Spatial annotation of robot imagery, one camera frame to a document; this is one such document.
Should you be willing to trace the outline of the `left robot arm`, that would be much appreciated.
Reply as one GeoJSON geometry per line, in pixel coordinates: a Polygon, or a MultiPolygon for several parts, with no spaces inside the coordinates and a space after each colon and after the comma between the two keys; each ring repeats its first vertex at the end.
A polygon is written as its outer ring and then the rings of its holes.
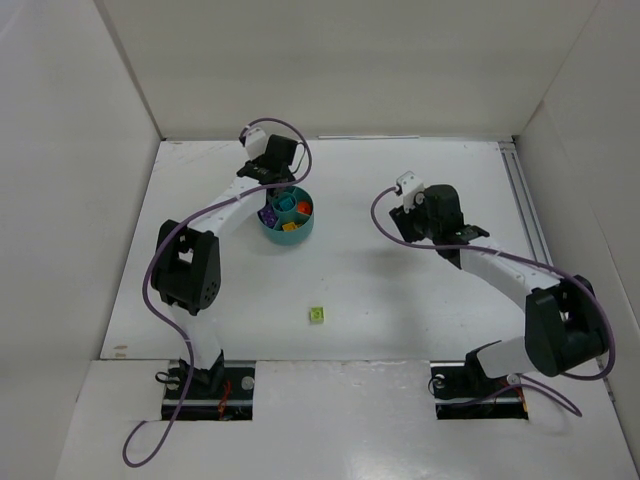
{"type": "Polygon", "coordinates": [[[255,128],[243,145],[248,160],[230,186],[188,224],[167,220],[158,233],[158,258],[150,286],[169,307],[169,320],[186,343],[186,355],[171,374],[192,396],[210,397],[224,381],[224,353],[213,321],[205,315],[221,288],[221,238],[261,210],[272,190],[292,182],[299,143],[255,128]]]}

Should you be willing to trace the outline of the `long yellow lego brick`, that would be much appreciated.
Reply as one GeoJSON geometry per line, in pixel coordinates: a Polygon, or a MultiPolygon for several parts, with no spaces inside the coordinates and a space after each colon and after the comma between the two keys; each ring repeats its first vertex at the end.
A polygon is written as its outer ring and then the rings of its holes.
{"type": "Polygon", "coordinates": [[[299,227],[300,227],[300,224],[297,224],[295,222],[289,222],[282,225],[282,230],[284,232],[292,232],[297,230],[299,227]]]}

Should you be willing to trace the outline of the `long purple lego brick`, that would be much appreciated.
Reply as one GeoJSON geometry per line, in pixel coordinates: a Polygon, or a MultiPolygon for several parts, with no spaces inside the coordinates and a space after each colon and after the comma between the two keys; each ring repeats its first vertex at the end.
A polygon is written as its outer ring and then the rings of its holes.
{"type": "Polygon", "coordinates": [[[258,211],[261,222],[269,229],[273,229],[278,222],[278,216],[271,205],[267,205],[258,211]]]}

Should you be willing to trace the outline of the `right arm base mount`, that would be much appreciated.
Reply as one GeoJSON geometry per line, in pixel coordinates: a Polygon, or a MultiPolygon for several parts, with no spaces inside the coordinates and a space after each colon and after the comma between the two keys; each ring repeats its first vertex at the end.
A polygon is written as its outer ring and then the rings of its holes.
{"type": "Polygon", "coordinates": [[[508,388],[508,378],[470,375],[464,361],[430,363],[428,389],[434,397],[438,420],[527,420],[520,388],[508,388]]]}

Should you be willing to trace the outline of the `green lego brick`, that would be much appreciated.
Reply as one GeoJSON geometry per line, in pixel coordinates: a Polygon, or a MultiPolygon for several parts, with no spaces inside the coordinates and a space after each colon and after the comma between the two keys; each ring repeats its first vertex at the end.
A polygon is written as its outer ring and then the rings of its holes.
{"type": "Polygon", "coordinates": [[[314,306],[309,309],[309,321],[311,324],[323,324],[325,319],[326,313],[322,306],[314,306]]]}

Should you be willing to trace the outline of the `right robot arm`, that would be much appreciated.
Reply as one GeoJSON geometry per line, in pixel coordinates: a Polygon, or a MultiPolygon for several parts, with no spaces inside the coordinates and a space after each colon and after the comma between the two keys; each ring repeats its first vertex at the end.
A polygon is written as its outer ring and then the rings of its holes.
{"type": "Polygon", "coordinates": [[[492,380],[530,372],[570,376],[573,368],[601,355],[608,357],[604,370],[611,371],[611,325],[587,279],[501,249],[488,231],[465,222],[451,185],[427,187],[408,172],[392,190],[401,199],[389,213],[400,233],[397,243],[436,251],[498,290],[524,314],[523,335],[466,354],[447,398],[471,396],[492,380]]]}

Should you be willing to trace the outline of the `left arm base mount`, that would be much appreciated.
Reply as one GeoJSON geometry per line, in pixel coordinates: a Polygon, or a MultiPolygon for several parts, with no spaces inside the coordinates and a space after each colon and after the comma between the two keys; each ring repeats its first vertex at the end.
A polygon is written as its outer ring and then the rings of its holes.
{"type": "MultiPolygon", "coordinates": [[[[183,391],[187,369],[171,362],[167,371],[159,371],[154,379],[164,387],[161,418],[170,420],[183,391]]],[[[256,376],[256,363],[226,362],[217,389],[211,393],[192,380],[177,421],[251,421],[256,376]]]]}

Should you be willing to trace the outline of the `long teal lego brick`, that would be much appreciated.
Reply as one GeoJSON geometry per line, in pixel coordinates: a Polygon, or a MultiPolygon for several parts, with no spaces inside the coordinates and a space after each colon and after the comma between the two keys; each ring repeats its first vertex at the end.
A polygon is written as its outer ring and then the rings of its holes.
{"type": "Polygon", "coordinates": [[[274,201],[274,209],[286,213],[294,211],[297,205],[296,199],[292,195],[282,195],[274,201]]]}

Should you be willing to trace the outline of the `orange round lego piece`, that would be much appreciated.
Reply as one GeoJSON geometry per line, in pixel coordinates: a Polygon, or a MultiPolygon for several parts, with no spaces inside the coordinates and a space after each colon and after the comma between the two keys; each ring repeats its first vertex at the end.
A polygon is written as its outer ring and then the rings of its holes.
{"type": "Polygon", "coordinates": [[[297,211],[303,215],[310,216],[313,212],[313,207],[309,202],[301,201],[297,204],[297,211]]]}

